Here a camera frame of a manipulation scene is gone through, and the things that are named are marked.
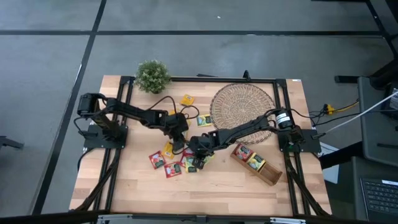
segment red tea bag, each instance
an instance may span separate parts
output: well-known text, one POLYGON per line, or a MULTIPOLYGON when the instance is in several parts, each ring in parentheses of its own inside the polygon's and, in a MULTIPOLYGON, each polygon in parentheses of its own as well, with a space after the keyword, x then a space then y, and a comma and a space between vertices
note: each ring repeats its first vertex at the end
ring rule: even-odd
POLYGON ((149 159, 152 163, 152 166, 154 166, 154 169, 157 169, 166 163, 160 151, 150 155, 149 159))
POLYGON ((179 162, 173 162, 172 164, 167 164, 164 166, 164 171, 166 172, 166 177, 174 177, 181 174, 181 167, 179 162))

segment wooden tabletop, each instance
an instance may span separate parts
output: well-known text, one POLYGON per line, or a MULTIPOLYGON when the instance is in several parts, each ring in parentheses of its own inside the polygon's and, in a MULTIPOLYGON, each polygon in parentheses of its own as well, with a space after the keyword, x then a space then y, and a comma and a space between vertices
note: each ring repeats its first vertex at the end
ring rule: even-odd
MULTIPOLYGON (((106 75, 103 78, 100 93, 107 97, 116 97, 120 76, 106 75)), ((148 108, 163 96, 170 95, 178 103, 184 94, 195 97, 194 105, 201 114, 208 114, 210 103, 216 92, 229 83, 173 82, 158 95, 140 91, 134 86, 131 105, 148 108)), ((274 100, 271 84, 254 84, 262 88, 274 100)), ((287 80, 291 107, 301 114, 308 114, 303 86, 300 80, 287 80)), ((282 103, 283 93, 279 90, 282 103)), ((165 100, 154 109, 171 110, 172 103, 165 100)), ((192 116, 195 111, 188 111, 192 116)), ((302 129, 310 129, 310 120, 294 113, 294 120, 302 129)), ((197 127, 192 120, 190 136, 199 136, 214 130, 213 126, 197 127)), ((279 151, 277 136, 272 134, 264 142, 250 145, 253 151, 283 171, 282 177, 274 186, 270 186, 251 174, 241 164, 230 158, 235 144, 227 149, 216 151, 215 158, 198 173, 187 174, 183 171, 166 179, 164 168, 154 170, 149 155, 162 150, 168 137, 156 129, 143 127, 137 121, 127 121, 129 133, 126 147, 122 150, 117 180, 112 201, 112 212, 124 213, 178 213, 207 215, 292 215, 287 176, 283 155, 279 151)), ((104 149, 95 149, 81 162, 70 208, 76 208, 93 190, 98 182, 104 149)), ((181 155, 167 162, 179 161, 181 155)), ((305 183, 311 194, 322 208, 331 213, 322 169, 319 161, 310 153, 301 153, 305 183)), ((300 191, 296 188, 298 209, 303 213, 300 191)), ((104 208, 104 199, 108 186, 105 186, 100 208, 104 208)))

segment laptop keyboard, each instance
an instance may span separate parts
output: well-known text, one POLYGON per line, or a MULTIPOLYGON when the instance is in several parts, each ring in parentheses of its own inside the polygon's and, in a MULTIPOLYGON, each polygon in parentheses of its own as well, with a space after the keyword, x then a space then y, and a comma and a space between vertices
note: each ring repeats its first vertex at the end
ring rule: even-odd
POLYGON ((368 210, 398 215, 398 186, 381 180, 362 180, 368 210))

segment table leg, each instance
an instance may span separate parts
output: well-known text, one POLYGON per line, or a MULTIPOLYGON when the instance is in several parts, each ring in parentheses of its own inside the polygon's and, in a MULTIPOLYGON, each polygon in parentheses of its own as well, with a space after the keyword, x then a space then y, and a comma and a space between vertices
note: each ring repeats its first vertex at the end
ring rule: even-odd
POLYGON ((0 142, 2 146, 10 146, 10 147, 14 147, 16 149, 22 149, 24 147, 23 143, 19 143, 16 141, 13 141, 11 139, 8 139, 6 137, 0 137, 0 142))
POLYGON ((334 165, 349 162, 353 156, 363 157, 362 141, 342 148, 336 152, 321 156, 319 157, 319 161, 321 162, 322 169, 326 169, 334 165))

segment green plant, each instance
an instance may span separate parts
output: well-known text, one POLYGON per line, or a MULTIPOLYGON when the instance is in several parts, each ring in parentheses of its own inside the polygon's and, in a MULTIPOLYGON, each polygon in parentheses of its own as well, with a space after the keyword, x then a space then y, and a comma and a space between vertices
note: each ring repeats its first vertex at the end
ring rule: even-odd
POLYGON ((170 83, 170 75, 162 62, 146 60, 138 66, 136 83, 147 93, 160 93, 170 83))

